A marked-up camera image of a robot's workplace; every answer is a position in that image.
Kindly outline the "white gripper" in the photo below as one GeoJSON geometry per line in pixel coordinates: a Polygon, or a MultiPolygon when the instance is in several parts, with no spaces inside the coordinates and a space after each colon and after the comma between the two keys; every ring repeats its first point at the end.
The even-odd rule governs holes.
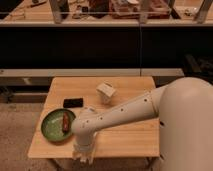
{"type": "Polygon", "coordinates": [[[94,144],[89,145],[79,145],[77,142],[73,145],[74,151],[73,151],[73,159],[74,160],[80,160],[81,156],[87,156],[88,157],[88,163],[93,164],[93,153],[95,149],[94,144]]]}

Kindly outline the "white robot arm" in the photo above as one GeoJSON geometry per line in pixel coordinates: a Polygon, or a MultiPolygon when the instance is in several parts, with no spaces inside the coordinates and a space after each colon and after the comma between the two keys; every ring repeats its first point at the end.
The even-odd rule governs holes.
{"type": "Polygon", "coordinates": [[[85,156],[98,131],[153,118],[162,123],[160,171],[213,171],[213,85],[195,77],[179,78],[102,113],[83,110],[71,126],[74,149],[85,156]]]}

